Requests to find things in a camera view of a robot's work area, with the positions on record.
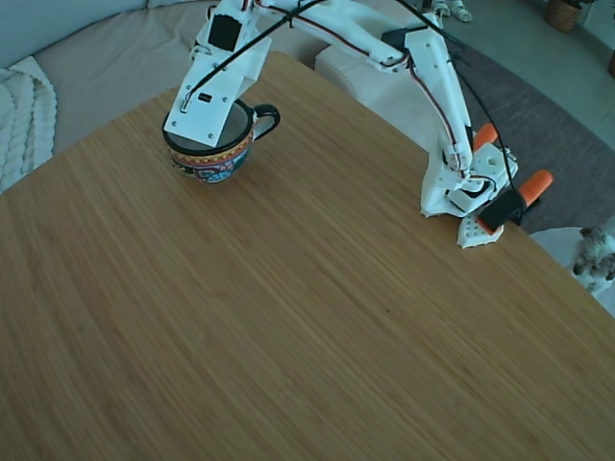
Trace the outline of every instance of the person's foot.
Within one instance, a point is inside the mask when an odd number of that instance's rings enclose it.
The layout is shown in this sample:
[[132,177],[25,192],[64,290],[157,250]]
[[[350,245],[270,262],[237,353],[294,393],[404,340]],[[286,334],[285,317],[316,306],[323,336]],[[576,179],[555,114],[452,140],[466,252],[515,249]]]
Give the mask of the person's foot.
[[472,22],[472,15],[465,9],[463,0],[452,0],[451,12],[461,22]]
[[451,9],[446,4],[446,0],[433,0],[431,2],[431,9],[440,17],[451,15]]

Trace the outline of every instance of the black mug handle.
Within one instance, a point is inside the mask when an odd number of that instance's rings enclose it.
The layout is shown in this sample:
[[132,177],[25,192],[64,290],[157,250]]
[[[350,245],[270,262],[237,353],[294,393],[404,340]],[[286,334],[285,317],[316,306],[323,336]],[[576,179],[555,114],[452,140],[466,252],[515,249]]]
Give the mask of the black mug handle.
[[271,104],[261,104],[254,108],[254,114],[257,116],[254,124],[254,140],[270,134],[275,128],[280,125],[280,112]]

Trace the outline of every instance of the black sensor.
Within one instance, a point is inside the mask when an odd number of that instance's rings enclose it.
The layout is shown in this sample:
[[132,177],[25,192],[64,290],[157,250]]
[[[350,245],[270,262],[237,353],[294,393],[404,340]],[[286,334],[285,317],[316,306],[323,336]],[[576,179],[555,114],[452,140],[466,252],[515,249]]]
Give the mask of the black sensor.
[[209,44],[221,50],[234,51],[240,33],[241,23],[234,17],[216,15],[211,23]]

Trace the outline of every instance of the plant pot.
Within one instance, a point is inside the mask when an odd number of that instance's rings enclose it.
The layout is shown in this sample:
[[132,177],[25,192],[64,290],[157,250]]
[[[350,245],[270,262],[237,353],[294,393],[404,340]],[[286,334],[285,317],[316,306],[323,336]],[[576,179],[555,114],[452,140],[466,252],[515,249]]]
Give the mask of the plant pot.
[[559,32],[568,34],[577,24],[580,8],[574,7],[563,0],[549,0],[545,11],[545,21]]
[[613,55],[611,56],[611,62],[608,65],[608,73],[611,74],[615,79],[615,51],[613,51]]

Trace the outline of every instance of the tiled floor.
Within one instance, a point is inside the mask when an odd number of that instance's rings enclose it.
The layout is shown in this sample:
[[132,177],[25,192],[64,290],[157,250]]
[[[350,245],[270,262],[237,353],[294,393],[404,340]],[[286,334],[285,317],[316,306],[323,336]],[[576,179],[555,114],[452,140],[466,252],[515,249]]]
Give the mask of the tiled floor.
[[581,28],[569,35],[552,29],[540,0],[465,4],[474,22],[449,18],[448,31],[535,86],[615,150],[615,79],[606,71],[612,50]]

